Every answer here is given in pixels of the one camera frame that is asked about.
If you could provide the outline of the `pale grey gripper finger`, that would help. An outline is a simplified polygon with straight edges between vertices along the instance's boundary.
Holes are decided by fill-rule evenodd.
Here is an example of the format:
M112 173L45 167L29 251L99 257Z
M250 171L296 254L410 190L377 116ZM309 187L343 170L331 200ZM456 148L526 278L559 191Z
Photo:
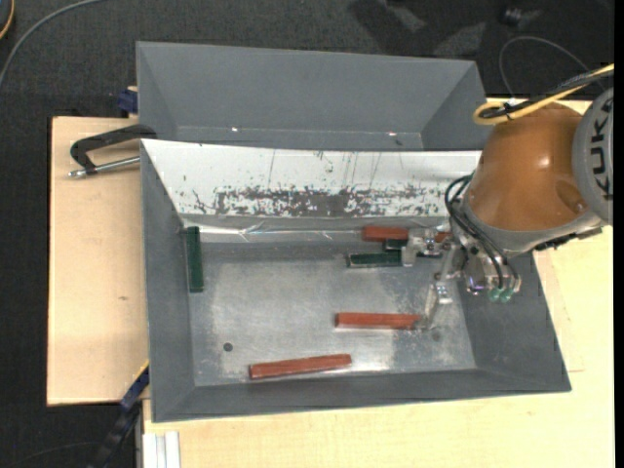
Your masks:
M438 309L445 304L453 302L451 287L449 283L434 283L430 286L425 300L425 308L421 328L430 330L434 325L434 320Z
M443 255L449 232L410 231L402 246L402 265L412 266L418 258L439 258Z

